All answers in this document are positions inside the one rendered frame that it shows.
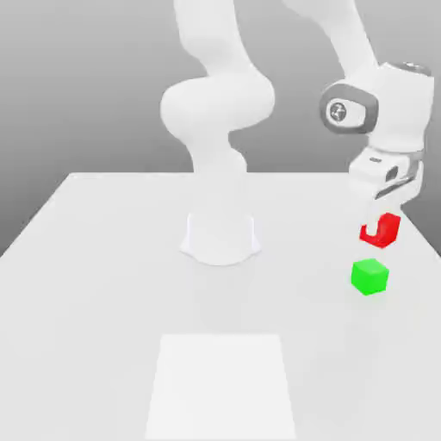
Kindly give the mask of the small green cube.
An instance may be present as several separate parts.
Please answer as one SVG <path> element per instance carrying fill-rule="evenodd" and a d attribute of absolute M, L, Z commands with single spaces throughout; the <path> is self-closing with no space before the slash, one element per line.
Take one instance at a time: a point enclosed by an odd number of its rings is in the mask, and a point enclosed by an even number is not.
<path fill-rule="evenodd" d="M 374 258 L 352 264 L 351 284 L 363 295 L 373 295 L 386 290 L 389 269 Z"/>

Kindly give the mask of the small red cube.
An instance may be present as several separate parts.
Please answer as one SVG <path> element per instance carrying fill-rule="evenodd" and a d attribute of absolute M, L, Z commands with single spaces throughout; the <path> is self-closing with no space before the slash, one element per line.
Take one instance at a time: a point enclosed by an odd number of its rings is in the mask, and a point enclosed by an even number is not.
<path fill-rule="evenodd" d="M 359 238 L 377 248 L 385 248 L 396 241 L 400 223 L 400 216 L 391 213 L 382 214 L 377 222 L 376 234 L 367 234 L 367 226 L 362 225 Z"/>

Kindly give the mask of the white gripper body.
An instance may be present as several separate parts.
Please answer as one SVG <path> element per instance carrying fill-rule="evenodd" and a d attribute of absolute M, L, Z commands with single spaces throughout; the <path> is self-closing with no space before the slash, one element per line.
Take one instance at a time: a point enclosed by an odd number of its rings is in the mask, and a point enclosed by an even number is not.
<path fill-rule="evenodd" d="M 365 211 L 396 211 L 420 193 L 423 176 L 422 160 L 354 161 L 349 187 Z"/>

